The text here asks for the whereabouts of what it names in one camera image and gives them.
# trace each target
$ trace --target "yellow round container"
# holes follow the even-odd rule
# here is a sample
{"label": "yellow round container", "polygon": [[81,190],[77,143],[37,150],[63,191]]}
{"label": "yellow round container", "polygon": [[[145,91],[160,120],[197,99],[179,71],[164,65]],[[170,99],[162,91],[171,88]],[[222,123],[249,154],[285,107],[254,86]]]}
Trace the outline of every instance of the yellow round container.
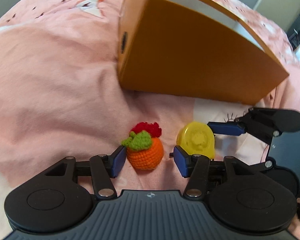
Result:
{"label": "yellow round container", "polygon": [[177,145],[189,155],[201,154],[214,159],[214,135],[205,123],[191,122],[178,134]]}

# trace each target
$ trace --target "open cardboard box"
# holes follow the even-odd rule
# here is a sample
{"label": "open cardboard box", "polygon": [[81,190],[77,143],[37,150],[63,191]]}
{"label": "open cardboard box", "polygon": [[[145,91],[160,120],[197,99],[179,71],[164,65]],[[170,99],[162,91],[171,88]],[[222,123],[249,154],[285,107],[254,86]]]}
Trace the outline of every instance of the open cardboard box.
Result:
{"label": "open cardboard box", "polygon": [[213,0],[125,0],[122,88],[254,105],[289,74],[237,15]]}

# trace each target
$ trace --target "crocheted toy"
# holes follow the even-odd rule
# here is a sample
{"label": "crocheted toy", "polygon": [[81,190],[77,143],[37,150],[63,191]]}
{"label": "crocheted toy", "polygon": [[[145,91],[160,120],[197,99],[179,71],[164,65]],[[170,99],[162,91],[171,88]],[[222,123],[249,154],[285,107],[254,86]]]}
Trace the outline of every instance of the crocheted toy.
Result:
{"label": "crocheted toy", "polygon": [[155,123],[138,123],[122,141],[127,147],[127,158],[135,169],[153,170],[163,158],[163,146],[159,139],[162,130]]}

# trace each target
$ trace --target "pink fabric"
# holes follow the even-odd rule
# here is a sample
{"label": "pink fabric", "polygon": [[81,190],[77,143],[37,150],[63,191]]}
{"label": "pink fabric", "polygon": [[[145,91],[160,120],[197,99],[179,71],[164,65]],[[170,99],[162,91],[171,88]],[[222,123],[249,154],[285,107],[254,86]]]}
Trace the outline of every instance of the pink fabric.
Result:
{"label": "pink fabric", "polygon": [[[0,19],[0,239],[9,233],[10,190],[69,155],[111,154],[138,122],[158,122],[165,156],[154,171],[129,162],[121,189],[183,189],[169,152],[193,119],[194,99],[122,91],[117,80],[123,0],[21,0]],[[300,63],[284,32],[237,0],[215,0],[244,19],[290,78],[264,106],[300,110]]]}

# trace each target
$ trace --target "red yarn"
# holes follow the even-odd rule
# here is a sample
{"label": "red yarn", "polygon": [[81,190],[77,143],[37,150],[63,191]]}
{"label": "red yarn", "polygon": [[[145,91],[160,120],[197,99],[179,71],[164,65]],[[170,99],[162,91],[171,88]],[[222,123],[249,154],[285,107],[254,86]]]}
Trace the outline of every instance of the red yarn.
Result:
{"label": "red yarn", "polygon": [[151,137],[160,137],[162,134],[162,129],[159,127],[158,123],[147,123],[140,122],[131,131],[137,133],[142,132],[143,130],[150,133]]}

